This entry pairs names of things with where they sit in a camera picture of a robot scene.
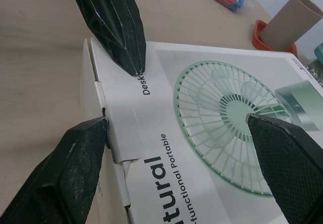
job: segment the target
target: fan hub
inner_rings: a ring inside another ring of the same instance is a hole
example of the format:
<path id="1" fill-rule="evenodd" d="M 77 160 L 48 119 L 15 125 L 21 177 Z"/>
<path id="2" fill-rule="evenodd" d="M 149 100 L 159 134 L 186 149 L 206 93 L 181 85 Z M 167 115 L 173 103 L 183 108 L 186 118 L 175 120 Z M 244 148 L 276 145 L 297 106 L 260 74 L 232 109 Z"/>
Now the fan hub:
<path id="1" fill-rule="evenodd" d="M 245 122 L 247 114 L 254 113 L 250 106 L 244 102 L 233 100 L 228 103 L 226 112 L 230 122 L 236 129 L 250 135 L 248 125 Z"/>

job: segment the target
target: table surface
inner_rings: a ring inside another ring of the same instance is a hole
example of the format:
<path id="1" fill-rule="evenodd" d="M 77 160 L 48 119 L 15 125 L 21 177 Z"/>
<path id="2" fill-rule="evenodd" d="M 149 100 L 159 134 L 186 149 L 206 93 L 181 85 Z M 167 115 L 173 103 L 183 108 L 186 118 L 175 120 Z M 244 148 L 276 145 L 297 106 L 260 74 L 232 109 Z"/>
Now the table surface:
<path id="1" fill-rule="evenodd" d="M 255 49 L 255 21 L 269 14 L 252 1 L 233 13 L 215 0 L 136 0 L 146 40 L 205 46 Z"/>

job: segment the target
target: green fan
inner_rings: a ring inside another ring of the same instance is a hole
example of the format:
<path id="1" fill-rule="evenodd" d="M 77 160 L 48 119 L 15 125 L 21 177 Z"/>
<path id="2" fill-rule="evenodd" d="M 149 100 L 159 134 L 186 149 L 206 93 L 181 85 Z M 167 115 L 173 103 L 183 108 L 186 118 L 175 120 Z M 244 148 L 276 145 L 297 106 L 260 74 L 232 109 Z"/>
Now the green fan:
<path id="1" fill-rule="evenodd" d="M 174 107 L 186 140 L 209 167 L 239 188 L 272 195 L 260 170 L 246 115 L 291 121 L 264 84 L 229 64 L 198 62 L 179 76 Z"/>

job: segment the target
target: desk fan box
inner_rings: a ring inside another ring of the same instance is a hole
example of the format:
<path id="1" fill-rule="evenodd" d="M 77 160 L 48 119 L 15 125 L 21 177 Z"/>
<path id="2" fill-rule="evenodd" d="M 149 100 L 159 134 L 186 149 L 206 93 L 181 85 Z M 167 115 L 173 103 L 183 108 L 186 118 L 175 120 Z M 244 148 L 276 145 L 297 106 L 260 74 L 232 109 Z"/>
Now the desk fan box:
<path id="1" fill-rule="evenodd" d="M 323 91 L 295 56 L 147 42 L 146 72 L 133 78 L 91 39 L 82 75 L 85 117 L 103 111 L 110 124 L 101 221 L 287 223 L 245 118 L 299 125 L 321 144 Z"/>

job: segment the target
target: teal object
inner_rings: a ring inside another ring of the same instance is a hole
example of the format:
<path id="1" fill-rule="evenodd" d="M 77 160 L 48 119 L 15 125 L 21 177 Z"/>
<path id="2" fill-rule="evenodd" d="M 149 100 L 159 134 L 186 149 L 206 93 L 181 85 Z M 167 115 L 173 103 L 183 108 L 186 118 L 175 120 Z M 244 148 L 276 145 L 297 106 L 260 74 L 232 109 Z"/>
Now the teal object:
<path id="1" fill-rule="evenodd" d="M 317 59 L 323 65 L 323 43 L 315 48 L 314 53 Z"/>
<path id="2" fill-rule="evenodd" d="M 291 120 L 264 84 L 232 65 L 198 62 L 179 76 L 174 108 L 187 142 L 208 167 L 236 187 L 272 195 L 262 176 L 246 115 Z"/>

